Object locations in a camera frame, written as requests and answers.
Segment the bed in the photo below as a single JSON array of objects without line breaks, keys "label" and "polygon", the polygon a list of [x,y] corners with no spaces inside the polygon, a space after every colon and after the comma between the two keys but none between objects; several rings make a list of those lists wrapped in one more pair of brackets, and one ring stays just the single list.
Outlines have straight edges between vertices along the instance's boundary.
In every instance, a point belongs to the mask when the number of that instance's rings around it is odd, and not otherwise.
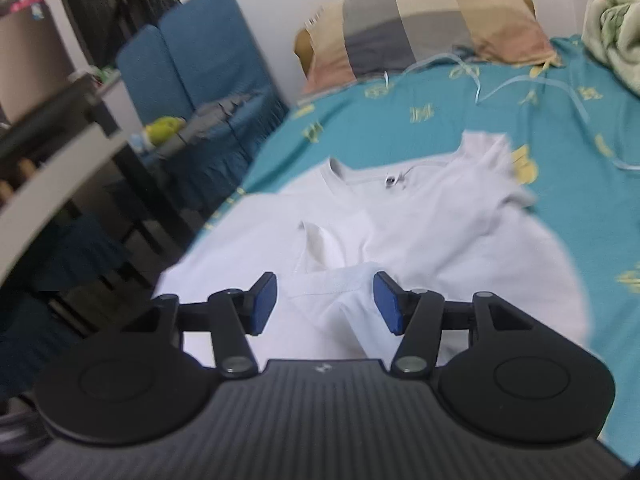
[{"label": "bed", "polygon": [[[640,173],[620,166],[640,164],[640,99],[590,59],[580,36],[555,38],[552,45],[561,67],[469,62],[465,69],[436,62],[301,104],[199,236],[215,229],[244,195],[275,192],[330,155],[358,169],[452,152],[465,129],[507,133],[518,179],[538,196],[534,213],[562,238],[588,290],[589,349],[606,362],[616,382],[604,441],[635,463],[640,458]],[[476,104],[472,73],[481,82],[480,98],[510,78],[527,79]],[[544,80],[564,83],[579,104],[561,88],[540,84]]]}]

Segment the green blanket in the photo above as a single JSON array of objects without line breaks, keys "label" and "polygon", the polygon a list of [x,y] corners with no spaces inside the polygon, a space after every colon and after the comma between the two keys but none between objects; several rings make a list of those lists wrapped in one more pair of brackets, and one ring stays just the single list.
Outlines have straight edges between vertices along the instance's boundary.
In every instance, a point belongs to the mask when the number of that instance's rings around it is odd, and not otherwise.
[{"label": "green blanket", "polygon": [[640,96],[640,0],[589,0],[582,41]]}]

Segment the shirt tag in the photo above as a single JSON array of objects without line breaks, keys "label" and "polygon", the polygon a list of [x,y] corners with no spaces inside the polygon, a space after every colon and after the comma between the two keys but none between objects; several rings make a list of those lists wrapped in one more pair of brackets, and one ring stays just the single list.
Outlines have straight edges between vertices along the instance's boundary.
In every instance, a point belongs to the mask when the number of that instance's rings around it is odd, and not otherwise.
[{"label": "shirt tag", "polygon": [[398,183],[398,180],[400,180],[400,175],[398,173],[387,173],[385,187],[388,189],[395,186]]}]

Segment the ridged black surface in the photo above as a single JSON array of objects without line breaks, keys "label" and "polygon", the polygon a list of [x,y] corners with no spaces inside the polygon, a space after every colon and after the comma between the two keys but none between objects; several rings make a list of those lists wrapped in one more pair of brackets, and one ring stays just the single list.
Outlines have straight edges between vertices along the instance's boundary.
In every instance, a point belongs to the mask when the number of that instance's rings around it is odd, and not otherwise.
[{"label": "ridged black surface", "polygon": [[56,441],[26,463],[34,480],[606,480],[626,471],[594,440],[557,449],[486,441],[431,389],[376,361],[271,362],[227,382],[181,430],[142,446]]}]

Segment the striped pillowcase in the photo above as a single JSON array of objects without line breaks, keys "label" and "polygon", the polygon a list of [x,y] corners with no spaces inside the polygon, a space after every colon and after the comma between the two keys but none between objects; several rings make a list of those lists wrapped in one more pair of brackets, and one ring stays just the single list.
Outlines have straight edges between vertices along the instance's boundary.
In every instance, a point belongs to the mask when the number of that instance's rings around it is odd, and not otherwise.
[{"label": "striped pillowcase", "polygon": [[306,28],[314,58],[305,93],[401,72],[443,52],[560,64],[530,0],[338,0]]}]

